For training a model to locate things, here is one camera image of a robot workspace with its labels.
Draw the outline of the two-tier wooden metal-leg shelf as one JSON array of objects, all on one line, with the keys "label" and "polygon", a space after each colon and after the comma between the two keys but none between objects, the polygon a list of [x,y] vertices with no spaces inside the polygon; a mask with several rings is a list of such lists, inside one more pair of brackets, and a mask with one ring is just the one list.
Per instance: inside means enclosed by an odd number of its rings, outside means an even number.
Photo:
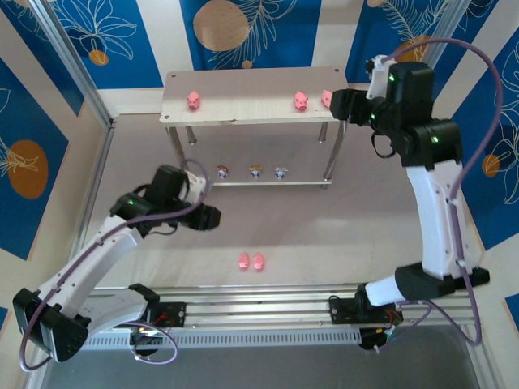
[{"label": "two-tier wooden metal-leg shelf", "polygon": [[[338,67],[295,67],[168,74],[160,121],[178,161],[193,158],[217,186],[311,185],[325,187],[345,138],[345,125],[321,103],[323,90],[346,88]],[[197,91],[199,109],[187,108]],[[308,97],[305,112],[294,107],[297,91]],[[217,166],[229,169],[220,179]],[[252,165],[263,167],[254,179]],[[288,173],[277,180],[275,167]]]}]

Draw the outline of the grey metal panel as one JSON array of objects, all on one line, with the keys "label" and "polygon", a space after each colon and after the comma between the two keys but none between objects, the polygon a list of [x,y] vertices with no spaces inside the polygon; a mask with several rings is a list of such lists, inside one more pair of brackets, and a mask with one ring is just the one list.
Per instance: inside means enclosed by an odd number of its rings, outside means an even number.
[{"label": "grey metal panel", "polygon": [[194,348],[152,366],[128,351],[84,351],[52,364],[42,389],[480,389],[465,346],[420,326],[380,353],[357,345]]}]

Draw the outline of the aluminium side rail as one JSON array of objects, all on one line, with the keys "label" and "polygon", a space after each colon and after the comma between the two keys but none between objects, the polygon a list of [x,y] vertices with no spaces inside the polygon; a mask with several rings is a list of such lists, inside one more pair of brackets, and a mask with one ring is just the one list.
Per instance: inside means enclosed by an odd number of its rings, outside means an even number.
[{"label": "aluminium side rail", "polygon": [[115,117],[111,121],[105,139],[102,143],[100,154],[97,157],[95,169],[92,175],[92,180],[90,181],[88,188],[86,190],[85,204],[83,211],[81,213],[77,234],[71,247],[69,260],[72,260],[73,257],[79,252],[86,240],[88,226],[90,224],[90,220],[92,217],[92,211],[97,198],[99,186],[101,184],[102,174],[105,169],[106,160],[109,155],[109,149],[112,143],[112,139],[114,137],[114,130],[116,128],[118,119],[119,117]]}]

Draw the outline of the aluminium frame post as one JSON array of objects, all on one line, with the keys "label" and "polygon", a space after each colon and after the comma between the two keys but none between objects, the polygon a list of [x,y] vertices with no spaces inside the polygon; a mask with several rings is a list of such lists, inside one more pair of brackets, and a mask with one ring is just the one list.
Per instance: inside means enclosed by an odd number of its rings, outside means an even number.
[{"label": "aluminium frame post", "polygon": [[449,0],[432,36],[412,44],[397,55],[389,67],[388,97],[399,106],[404,124],[419,124],[431,119],[433,102],[446,73],[440,70],[440,57],[452,44],[453,33],[464,17],[471,0]]},{"label": "aluminium frame post", "polygon": [[58,17],[52,9],[52,6],[49,4],[49,1],[28,0],[28,3],[32,13],[46,36],[49,38],[51,45],[60,57],[63,65],[66,67],[79,90],[90,104],[95,116],[101,125],[107,131],[110,131],[114,119],[110,115],[104,101],[101,99],[101,95],[97,91],[97,87],[94,84],[92,77],[80,59],[77,50],[72,44],[72,41],[67,35],[64,27],[61,25]]}]

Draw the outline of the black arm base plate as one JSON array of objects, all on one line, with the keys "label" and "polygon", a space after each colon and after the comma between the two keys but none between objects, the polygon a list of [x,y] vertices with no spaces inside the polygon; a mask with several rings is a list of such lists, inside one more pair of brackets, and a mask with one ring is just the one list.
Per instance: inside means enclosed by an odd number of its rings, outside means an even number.
[{"label": "black arm base plate", "polygon": [[403,315],[395,304],[372,306],[362,298],[331,296],[328,308],[333,324],[399,325],[403,322]]},{"label": "black arm base plate", "polygon": [[153,302],[144,305],[136,321],[159,328],[184,327],[187,316],[185,302]]}]

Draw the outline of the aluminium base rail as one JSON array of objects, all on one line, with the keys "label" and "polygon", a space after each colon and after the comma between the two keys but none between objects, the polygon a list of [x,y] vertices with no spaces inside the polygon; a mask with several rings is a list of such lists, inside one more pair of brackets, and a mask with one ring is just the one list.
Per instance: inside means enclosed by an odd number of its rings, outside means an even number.
[{"label": "aluminium base rail", "polygon": [[[328,299],[352,297],[356,288],[354,284],[249,285],[155,287],[154,292],[162,302],[186,303],[188,331],[238,331],[331,327]],[[144,307],[144,297],[128,288],[96,287],[79,305],[79,314],[92,320],[89,330],[96,333],[137,318]]]}]

